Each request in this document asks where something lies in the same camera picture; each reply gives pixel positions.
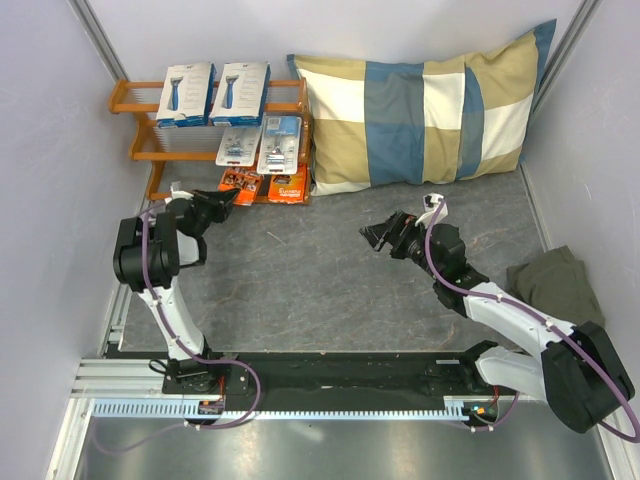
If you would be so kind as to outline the clear blister razor pack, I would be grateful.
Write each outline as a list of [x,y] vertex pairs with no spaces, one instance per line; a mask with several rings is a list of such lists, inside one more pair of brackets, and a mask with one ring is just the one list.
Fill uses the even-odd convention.
[[262,129],[258,126],[227,127],[218,148],[216,165],[224,167],[253,166],[261,133]]

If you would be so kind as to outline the white box blue razor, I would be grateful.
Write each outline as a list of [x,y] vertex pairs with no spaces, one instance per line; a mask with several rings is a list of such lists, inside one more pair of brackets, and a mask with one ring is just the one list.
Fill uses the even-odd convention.
[[206,126],[215,74],[211,62],[169,67],[156,112],[157,126],[160,129]]
[[214,126],[260,126],[271,76],[264,62],[226,63],[210,112]]

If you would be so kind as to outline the orange black razor pack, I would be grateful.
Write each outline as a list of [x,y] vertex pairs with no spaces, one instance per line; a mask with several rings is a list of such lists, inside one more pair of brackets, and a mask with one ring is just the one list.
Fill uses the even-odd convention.
[[276,204],[302,204],[306,195],[306,182],[306,165],[300,165],[292,175],[272,175],[267,198]]

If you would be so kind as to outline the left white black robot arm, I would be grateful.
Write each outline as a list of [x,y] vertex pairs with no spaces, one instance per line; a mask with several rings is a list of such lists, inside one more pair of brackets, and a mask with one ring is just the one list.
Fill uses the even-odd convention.
[[195,325],[178,283],[179,273],[206,263],[204,233],[228,219],[239,188],[222,191],[177,190],[161,204],[119,224],[113,255],[120,284],[143,300],[167,344],[166,360],[149,369],[162,376],[165,394],[224,392],[226,367]]

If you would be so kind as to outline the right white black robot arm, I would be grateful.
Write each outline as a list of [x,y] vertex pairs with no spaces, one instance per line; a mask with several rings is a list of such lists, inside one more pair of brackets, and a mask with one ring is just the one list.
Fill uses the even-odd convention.
[[483,324],[518,346],[492,346],[458,368],[458,381],[477,394],[501,386],[545,402],[571,430],[584,433],[618,409],[634,429],[639,419],[630,402],[634,385],[608,334],[588,321],[557,319],[507,294],[474,269],[458,228],[432,210],[420,217],[397,211],[385,221],[360,228],[372,249],[390,248],[394,259],[408,259],[434,281],[438,300],[448,309]]

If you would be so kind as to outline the orange razor cartridge pack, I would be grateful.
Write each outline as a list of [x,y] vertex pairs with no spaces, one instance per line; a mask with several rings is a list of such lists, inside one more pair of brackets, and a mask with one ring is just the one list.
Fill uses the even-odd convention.
[[239,189],[240,192],[235,197],[234,204],[251,206],[255,203],[262,182],[263,176],[255,170],[231,167],[224,171],[218,189],[220,191]]

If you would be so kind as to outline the Gillette razor blister pack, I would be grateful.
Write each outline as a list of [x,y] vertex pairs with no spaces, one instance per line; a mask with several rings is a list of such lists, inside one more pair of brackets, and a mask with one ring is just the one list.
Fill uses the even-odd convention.
[[300,117],[267,116],[260,139],[257,172],[261,175],[294,175],[298,170],[301,131]]

